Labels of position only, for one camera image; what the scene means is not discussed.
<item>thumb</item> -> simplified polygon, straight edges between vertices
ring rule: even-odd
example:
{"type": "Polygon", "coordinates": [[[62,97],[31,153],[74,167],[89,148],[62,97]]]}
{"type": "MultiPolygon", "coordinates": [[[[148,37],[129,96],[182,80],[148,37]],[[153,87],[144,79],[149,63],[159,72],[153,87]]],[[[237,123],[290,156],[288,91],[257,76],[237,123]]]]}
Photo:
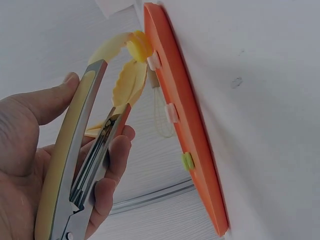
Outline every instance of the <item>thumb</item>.
{"type": "Polygon", "coordinates": [[[78,75],[70,72],[59,86],[16,94],[12,97],[33,113],[39,125],[45,125],[56,119],[66,110],[78,85],[78,75]]]}

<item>whisk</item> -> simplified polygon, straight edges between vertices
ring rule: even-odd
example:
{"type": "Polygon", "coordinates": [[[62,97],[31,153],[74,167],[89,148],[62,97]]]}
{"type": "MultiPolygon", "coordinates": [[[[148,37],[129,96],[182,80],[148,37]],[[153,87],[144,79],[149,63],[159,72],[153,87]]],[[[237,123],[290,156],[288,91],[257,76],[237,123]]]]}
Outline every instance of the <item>whisk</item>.
{"type": "Polygon", "coordinates": [[[159,80],[155,71],[152,71],[148,65],[147,76],[151,87],[154,90],[154,127],[157,133],[163,138],[171,138],[176,134],[172,123],[169,123],[166,117],[166,101],[161,90],[159,80]]]}

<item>white clip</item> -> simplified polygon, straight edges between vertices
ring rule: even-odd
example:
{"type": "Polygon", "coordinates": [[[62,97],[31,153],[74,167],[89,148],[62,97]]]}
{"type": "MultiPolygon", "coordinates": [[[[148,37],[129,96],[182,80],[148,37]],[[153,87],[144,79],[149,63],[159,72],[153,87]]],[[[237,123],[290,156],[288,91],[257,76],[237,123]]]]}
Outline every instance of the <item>white clip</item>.
{"type": "Polygon", "coordinates": [[[146,60],[148,61],[149,67],[152,71],[155,71],[161,67],[161,62],[157,51],[154,51],[153,54],[146,60]]]}
{"type": "Polygon", "coordinates": [[[169,103],[165,105],[164,111],[165,111],[166,119],[170,124],[177,123],[179,121],[177,109],[173,103],[169,103]]]}

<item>hand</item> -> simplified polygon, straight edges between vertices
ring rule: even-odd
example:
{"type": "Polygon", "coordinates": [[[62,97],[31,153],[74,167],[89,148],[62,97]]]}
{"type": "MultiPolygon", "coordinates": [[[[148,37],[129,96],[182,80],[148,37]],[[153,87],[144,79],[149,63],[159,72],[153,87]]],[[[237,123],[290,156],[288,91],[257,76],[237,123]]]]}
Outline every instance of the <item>hand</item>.
{"type": "MultiPolygon", "coordinates": [[[[39,126],[61,115],[70,104],[79,77],[69,73],[51,89],[9,96],[0,101],[0,235],[4,240],[34,240],[35,219],[54,145],[37,149],[39,126]]],[[[94,189],[96,202],[86,230],[90,237],[108,216],[123,175],[135,131],[125,126],[109,148],[110,166],[94,189]]],[[[92,138],[82,141],[77,169],[92,138]]]]}

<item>green clip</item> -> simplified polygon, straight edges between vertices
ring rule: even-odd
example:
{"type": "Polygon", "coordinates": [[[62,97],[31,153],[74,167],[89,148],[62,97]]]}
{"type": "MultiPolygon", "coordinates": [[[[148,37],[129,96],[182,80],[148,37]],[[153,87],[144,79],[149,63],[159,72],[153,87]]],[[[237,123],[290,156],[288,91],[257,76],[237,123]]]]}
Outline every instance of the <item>green clip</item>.
{"type": "Polygon", "coordinates": [[[190,171],[191,169],[195,168],[195,163],[192,159],[190,152],[186,152],[186,153],[182,154],[181,160],[182,160],[183,168],[186,171],[190,171]]]}

